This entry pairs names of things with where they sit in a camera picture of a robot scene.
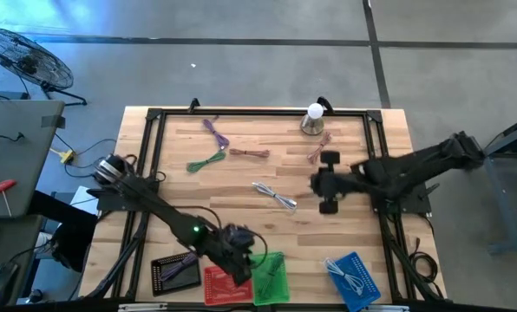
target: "screwdriver handle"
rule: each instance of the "screwdriver handle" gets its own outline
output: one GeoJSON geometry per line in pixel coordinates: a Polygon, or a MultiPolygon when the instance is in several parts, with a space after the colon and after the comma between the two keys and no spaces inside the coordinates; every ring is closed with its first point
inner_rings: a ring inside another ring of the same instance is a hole
{"type": "Polygon", "coordinates": [[[7,179],[2,182],[0,182],[0,192],[4,192],[11,188],[12,186],[16,185],[16,181],[14,179],[7,179]]]}

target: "white cable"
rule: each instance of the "white cable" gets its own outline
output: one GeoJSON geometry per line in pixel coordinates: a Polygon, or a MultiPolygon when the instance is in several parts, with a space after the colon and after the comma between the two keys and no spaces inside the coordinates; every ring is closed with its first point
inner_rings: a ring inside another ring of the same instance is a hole
{"type": "Polygon", "coordinates": [[[334,262],[334,260],[330,258],[325,258],[323,261],[324,267],[330,272],[334,274],[338,274],[339,276],[343,276],[345,281],[351,286],[351,289],[357,293],[357,295],[363,294],[363,288],[364,288],[364,282],[362,279],[353,276],[351,274],[346,274],[343,272],[337,264],[334,262]]]}
{"type": "Polygon", "coordinates": [[[295,200],[279,196],[271,188],[264,185],[263,183],[252,182],[252,185],[256,187],[259,192],[264,193],[266,195],[270,195],[277,199],[285,208],[289,209],[291,212],[294,212],[297,209],[297,202],[295,202],[295,200]]]}

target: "fan stand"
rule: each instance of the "fan stand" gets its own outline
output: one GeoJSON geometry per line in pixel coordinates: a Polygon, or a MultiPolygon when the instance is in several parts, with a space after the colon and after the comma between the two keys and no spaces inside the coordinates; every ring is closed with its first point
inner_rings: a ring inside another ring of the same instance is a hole
{"type": "Polygon", "coordinates": [[[87,101],[84,98],[82,98],[81,96],[71,94],[71,93],[68,93],[68,92],[65,92],[62,90],[58,90],[57,88],[50,86],[47,82],[43,82],[41,84],[41,90],[44,92],[44,94],[47,96],[47,99],[49,99],[49,100],[52,100],[52,98],[49,95],[49,92],[57,92],[59,94],[65,94],[67,96],[71,96],[75,99],[81,100],[80,102],[68,103],[68,104],[66,104],[66,106],[78,106],[78,105],[85,106],[85,105],[87,105],[87,101]]]}

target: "green cable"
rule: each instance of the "green cable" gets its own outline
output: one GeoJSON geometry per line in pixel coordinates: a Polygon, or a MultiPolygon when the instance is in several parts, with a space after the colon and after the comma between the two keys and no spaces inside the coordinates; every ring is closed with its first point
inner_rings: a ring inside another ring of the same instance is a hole
{"type": "Polygon", "coordinates": [[[187,171],[188,172],[197,172],[200,170],[200,168],[206,166],[206,164],[214,162],[214,161],[223,160],[225,157],[226,157],[226,153],[219,151],[207,160],[187,163],[187,171]]]}

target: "red screwdriver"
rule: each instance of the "red screwdriver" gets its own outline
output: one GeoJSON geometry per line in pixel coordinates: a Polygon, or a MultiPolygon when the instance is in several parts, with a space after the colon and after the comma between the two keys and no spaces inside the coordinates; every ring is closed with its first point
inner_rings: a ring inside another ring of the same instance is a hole
{"type": "Polygon", "coordinates": [[[4,202],[6,203],[6,208],[8,208],[8,214],[10,217],[12,216],[12,212],[10,211],[10,206],[8,205],[8,199],[6,198],[6,190],[16,185],[16,181],[14,179],[8,179],[0,182],[0,192],[4,195],[4,202]]]}

